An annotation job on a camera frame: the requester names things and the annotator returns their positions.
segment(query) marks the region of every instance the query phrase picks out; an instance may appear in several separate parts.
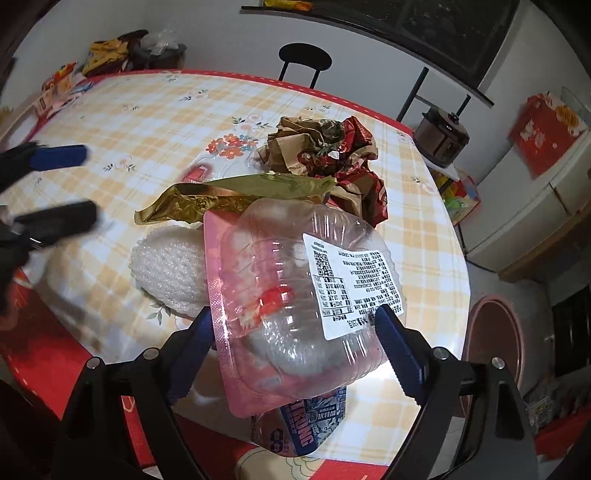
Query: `orange flower print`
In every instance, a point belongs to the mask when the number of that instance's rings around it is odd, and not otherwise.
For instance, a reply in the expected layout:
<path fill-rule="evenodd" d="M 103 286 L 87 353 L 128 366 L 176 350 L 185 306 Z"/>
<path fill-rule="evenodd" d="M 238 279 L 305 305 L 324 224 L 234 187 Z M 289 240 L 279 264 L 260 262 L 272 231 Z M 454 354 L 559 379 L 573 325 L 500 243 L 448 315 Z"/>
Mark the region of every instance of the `orange flower print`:
<path fill-rule="evenodd" d="M 233 159 L 234 157 L 241 157 L 244 155 L 240 147 L 228 145 L 226 148 L 222 150 L 220 153 L 222 157 L 226 157 L 228 160 Z"/>
<path fill-rule="evenodd" d="M 228 142 L 228 145 L 230 145 L 231 147 L 241 147 L 242 146 L 242 140 L 240 140 L 236 135 L 234 134 L 228 134 L 228 135 L 224 135 L 223 139 Z"/>
<path fill-rule="evenodd" d="M 223 145 L 223 140 L 221 138 L 218 138 L 217 140 L 212 140 L 212 142 L 207 146 L 207 148 L 205 150 L 207 150 L 210 153 L 215 153 L 217 151 L 217 148 L 220 145 Z"/>

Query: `chair backrest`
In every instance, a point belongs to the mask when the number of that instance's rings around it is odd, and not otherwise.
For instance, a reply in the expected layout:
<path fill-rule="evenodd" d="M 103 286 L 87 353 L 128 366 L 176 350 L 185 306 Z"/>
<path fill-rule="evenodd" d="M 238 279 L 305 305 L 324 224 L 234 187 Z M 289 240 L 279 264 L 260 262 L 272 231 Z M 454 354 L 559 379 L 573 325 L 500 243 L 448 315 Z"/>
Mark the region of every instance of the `chair backrest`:
<path fill-rule="evenodd" d="M 283 60 L 284 65 L 279 75 L 279 80 L 283 80 L 285 71 L 290 63 L 299 63 L 314 69 L 316 72 L 310 88 L 314 88 L 320 72 L 328 70 L 332 65 L 332 59 L 322 48 L 310 45 L 309 43 L 289 43 L 283 45 L 279 50 L 279 58 Z"/>

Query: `red table edge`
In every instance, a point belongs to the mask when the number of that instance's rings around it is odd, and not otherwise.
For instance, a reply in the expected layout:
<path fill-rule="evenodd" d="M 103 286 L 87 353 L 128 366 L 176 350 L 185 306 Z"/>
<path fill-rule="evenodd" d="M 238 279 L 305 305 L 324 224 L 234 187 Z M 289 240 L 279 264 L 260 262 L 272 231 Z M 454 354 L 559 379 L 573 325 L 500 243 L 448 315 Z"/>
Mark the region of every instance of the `red table edge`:
<path fill-rule="evenodd" d="M 265 77 L 258 77 L 255 75 L 247 75 L 245 73 L 214 72 L 212 70 L 192 70 L 192 69 L 136 70 L 134 72 L 109 73 L 106 75 L 90 77 L 90 78 L 87 78 L 86 80 L 82 81 L 81 85 L 84 83 L 87 83 L 87 82 L 94 82 L 96 84 L 96 83 L 99 83 L 101 80 L 104 80 L 106 78 L 111 78 L 111 77 L 127 76 L 127 75 L 143 75 L 143 74 L 150 74 L 150 73 L 182 73 L 182 74 L 192 74 L 192 75 L 209 75 L 209 76 L 214 76 L 214 77 L 226 77 L 226 78 L 233 78 L 233 79 L 240 79 L 240 80 L 248 80 L 251 82 L 265 83 L 266 85 L 274 85 L 276 87 L 281 87 L 281 88 L 288 89 L 288 90 L 295 90 L 298 92 L 307 93 L 308 95 L 312 95 L 316 98 L 329 100 L 331 102 L 338 103 L 339 105 L 342 105 L 344 107 L 351 108 L 352 110 L 356 110 L 359 113 L 364 113 L 365 115 L 369 115 L 370 117 L 373 117 L 376 120 L 379 120 L 387 125 L 390 125 L 391 127 L 394 127 L 394 128 L 396 128 L 408 135 L 413 134 L 412 129 L 407 127 L 406 125 L 403 125 L 402 123 L 397 122 L 396 120 L 394 120 L 386 115 L 378 113 L 375 110 L 365 108 L 364 106 L 361 106 L 358 103 L 349 102 L 348 100 L 345 100 L 340 97 L 335 97 L 334 95 L 331 95 L 329 93 L 324 93 L 319 90 L 313 90 L 308 87 L 302 87 L 302 86 L 296 85 L 294 83 L 280 82 L 279 80 L 268 79 Z M 33 130 L 31 130 L 31 132 L 27 135 L 27 137 L 24 141 L 25 142 L 30 141 L 35 135 L 37 135 L 37 133 L 39 133 L 39 130 L 41 130 L 41 128 L 43 128 L 43 126 L 47 122 L 48 122 L 47 118 L 39 119 L 35 128 Z"/>

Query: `cabinet door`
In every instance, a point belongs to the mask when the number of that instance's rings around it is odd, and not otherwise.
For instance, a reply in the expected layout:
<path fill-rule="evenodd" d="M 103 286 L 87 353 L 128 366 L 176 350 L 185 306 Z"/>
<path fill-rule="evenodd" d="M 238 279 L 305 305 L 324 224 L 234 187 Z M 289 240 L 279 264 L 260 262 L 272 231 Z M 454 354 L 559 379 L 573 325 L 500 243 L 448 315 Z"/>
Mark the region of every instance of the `cabinet door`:
<path fill-rule="evenodd" d="M 568 163 L 560 170 L 550 185 L 569 214 L 574 215 L 591 199 L 591 135 L 571 147 Z"/>
<path fill-rule="evenodd" d="M 568 220 L 550 186 L 485 242 L 468 253 L 477 265 L 496 272 L 508 267 Z"/>
<path fill-rule="evenodd" d="M 534 179 L 518 147 L 512 147 L 478 185 L 481 203 L 460 223 L 466 250 L 475 249 L 513 221 L 535 201 L 565 164 L 561 158 L 551 169 Z"/>

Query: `white foam mesh bag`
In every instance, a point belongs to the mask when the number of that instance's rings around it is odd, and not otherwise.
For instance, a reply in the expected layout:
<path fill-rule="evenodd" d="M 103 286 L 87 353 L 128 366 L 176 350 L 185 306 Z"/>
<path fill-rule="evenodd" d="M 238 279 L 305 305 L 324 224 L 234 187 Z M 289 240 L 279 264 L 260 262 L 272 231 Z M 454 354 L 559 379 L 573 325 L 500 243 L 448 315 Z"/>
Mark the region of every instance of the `white foam mesh bag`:
<path fill-rule="evenodd" d="M 152 230 L 133 247 L 129 268 L 139 286 L 178 313 L 196 317 L 209 304 L 203 227 Z"/>

